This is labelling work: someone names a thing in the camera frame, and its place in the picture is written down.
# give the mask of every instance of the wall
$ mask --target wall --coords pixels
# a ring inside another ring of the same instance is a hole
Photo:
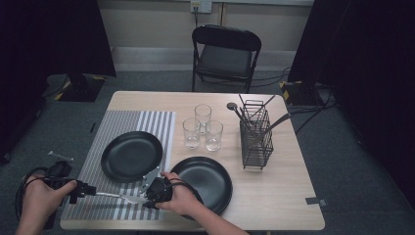
[[[212,13],[200,14],[198,22],[251,30],[261,38],[262,50],[296,51],[311,9],[300,2],[297,6],[213,2]],[[189,1],[100,0],[99,5],[113,47],[192,47],[195,16]]]

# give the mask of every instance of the chair backrest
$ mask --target chair backrest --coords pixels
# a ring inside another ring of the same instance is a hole
[[[225,27],[213,24],[199,26],[192,33],[195,48],[197,43],[226,47],[244,51],[260,51],[261,41],[258,36],[248,30]]]

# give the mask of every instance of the wire cutlery caddy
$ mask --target wire cutlery caddy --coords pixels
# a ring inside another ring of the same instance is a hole
[[[241,109],[243,120],[239,122],[241,131],[242,163],[247,166],[263,169],[274,151],[272,131],[266,133],[259,141],[254,141],[270,126],[266,104],[258,100],[246,100]]]

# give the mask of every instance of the chair seat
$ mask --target chair seat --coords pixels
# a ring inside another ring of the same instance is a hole
[[[252,52],[206,45],[197,70],[213,74],[248,78]]]

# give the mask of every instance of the person's left hand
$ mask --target person's left hand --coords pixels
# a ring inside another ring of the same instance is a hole
[[[32,175],[27,182],[41,177],[43,175]],[[22,217],[17,234],[37,234],[37,232],[42,231],[48,217],[59,207],[62,199],[75,187],[75,180],[57,190],[50,188],[41,179],[29,183],[24,192]]]

